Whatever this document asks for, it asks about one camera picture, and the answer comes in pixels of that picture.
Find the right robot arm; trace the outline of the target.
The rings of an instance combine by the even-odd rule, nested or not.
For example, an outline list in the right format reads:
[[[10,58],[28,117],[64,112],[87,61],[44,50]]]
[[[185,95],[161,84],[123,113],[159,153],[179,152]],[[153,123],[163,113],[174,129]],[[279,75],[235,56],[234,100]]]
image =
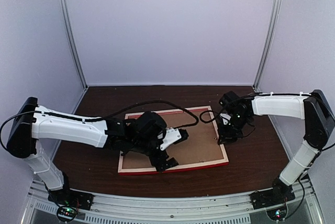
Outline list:
[[[324,92],[315,89],[310,93],[257,93],[238,96],[229,91],[221,97],[221,124],[218,143],[231,143],[243,137],[242,129],[251,124],[255,116],[268,116],[274,124],[285,149],[288,137],[300,137],[289,163],[274,180],[268,198],[279,204],[288,196],[289,187],[308,171],[328,148],[334,131],[334,113]]]

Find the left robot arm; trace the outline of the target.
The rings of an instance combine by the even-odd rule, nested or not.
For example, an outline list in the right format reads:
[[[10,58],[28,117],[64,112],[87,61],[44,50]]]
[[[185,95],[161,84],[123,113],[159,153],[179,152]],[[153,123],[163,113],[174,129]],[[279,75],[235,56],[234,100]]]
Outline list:
[[[45,154],[39,139],[78,142],[116,150],[122,155],[140,153],[149,158],[156,171],[163,172],[178,165],[166,149],[188,138],[185,129],[168,128],[164,119],[153,111],[146,111],[137,119],[83,117],[47,109],[38,105],[35,97],[29,97],[11,120],[4,148],[12,156],[26,160],[49,194],[64,205],[75,201],[75,191],[70,189],[66,174]]]

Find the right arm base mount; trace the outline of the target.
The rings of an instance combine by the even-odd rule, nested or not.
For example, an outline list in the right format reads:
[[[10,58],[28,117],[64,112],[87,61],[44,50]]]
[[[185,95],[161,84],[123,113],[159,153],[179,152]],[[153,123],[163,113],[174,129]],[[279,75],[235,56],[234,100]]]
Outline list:
[[[279,178],[272,183],[272,188],[264,191],[254,191],[250,194],[253,209],[267,208],[275,205],[285,204],[295,199],[291,185],[286,185]]]

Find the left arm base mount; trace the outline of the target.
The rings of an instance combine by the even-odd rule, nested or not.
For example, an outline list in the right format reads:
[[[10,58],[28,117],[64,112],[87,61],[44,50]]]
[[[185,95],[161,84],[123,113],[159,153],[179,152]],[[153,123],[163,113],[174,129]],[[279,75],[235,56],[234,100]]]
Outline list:
[[[58,206],[69,206],[75,209],[90,210],[93,195],[90,193],[84,193],[74,191],[70,189],[69,184],[65,182],[61,189],[52,191],[47,188],[48,200],[54,202]]]

